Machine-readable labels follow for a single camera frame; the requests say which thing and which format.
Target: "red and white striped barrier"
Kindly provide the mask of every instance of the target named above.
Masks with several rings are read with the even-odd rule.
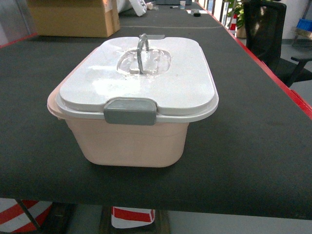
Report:
[[[48,216],[52,202],[22,200],[30,215],[41,226]],[[0,198],[0,232],[24,233],[37,228],[14,199]]]
[[[236,20],[237,20],[237,14],[233,15],[233,19],[230,26],[230,32],[235,35],[236,33]]]
[[[114,228],[136,228],[153,223],[155,210],[126,207],[112,207],[112,226]]]

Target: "wire handle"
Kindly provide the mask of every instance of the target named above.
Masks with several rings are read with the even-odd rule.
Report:
[[[149,45],[148,45],[148,39],[147,39],[147,35],[145,33],[143,33],[142,35],[140,35],[140,40],[138,41],[137,44],[137,63],[138,63],[138,68],[140,70],[140,75],[144,74],[144,70],[143,70],[143,64],[142,64],[142,49],[143,49],[143,45],[145,43],[145,47],[146,47],[146,51],[149,51]]]

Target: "blue bin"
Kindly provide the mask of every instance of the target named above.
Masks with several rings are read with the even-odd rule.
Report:
[[[312,32],[312,20],[300,19],[297,28]]]

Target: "black table surface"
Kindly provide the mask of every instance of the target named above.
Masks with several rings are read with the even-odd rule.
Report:
[[[219,94],[166,168],[89,162],[51,91],[106,39],[35,37],[0,49],[0,197],[312,219],[312,121],[213,17],[159,6],[120,14],[110,38],[186,37],[202,47]],[[184,66],[196,61],[185,58]]]

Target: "black chair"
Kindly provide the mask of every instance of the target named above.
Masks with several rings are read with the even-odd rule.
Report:
[[[263,61],[288,87],[294,82],[311,80],[312,73],[304,66],[309,56],[291,57],[298,64],[280,58],[286,5],[265,0],[244,3],[246,46]]]

